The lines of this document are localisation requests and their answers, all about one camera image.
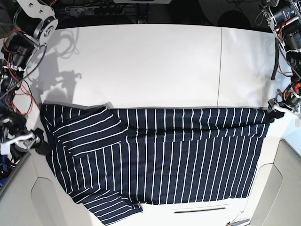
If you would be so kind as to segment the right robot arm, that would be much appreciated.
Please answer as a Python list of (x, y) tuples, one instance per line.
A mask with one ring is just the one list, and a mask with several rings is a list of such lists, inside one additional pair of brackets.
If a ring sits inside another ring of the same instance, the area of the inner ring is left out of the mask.
[(12, 153), (13, 146), (21, 143), (26, 149), (35, 149), (41, 155), (50, 151), (44, 140), (43, 130), (26, 128), (29, 112), (22, 113), (13, 103), (16, 91), (30, 98), (31, 110), (36, 103), (32, 93), (23, 87), (23, 82), (35, 70), (27, 71), (30, 61), (39, 50), (47, 50), (58, 20), (52, 8), (53, 0), (2, 0), (12, 27), (2, 40), (0, 52), (0, 153)]

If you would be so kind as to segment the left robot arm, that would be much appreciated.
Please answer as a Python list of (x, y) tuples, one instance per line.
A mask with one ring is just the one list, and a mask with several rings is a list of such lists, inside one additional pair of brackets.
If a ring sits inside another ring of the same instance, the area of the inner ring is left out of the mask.
[(301, 2), (299, 0), (262, 0), (260, 8), (275, 37), (275, 62), (271, 80), (276, 78), (280, 69), (279, 56), (282, 56), (291, 68), (291, 82), (276, 96), (268, 101), (265, 121), (292, 114), (301, 121)]

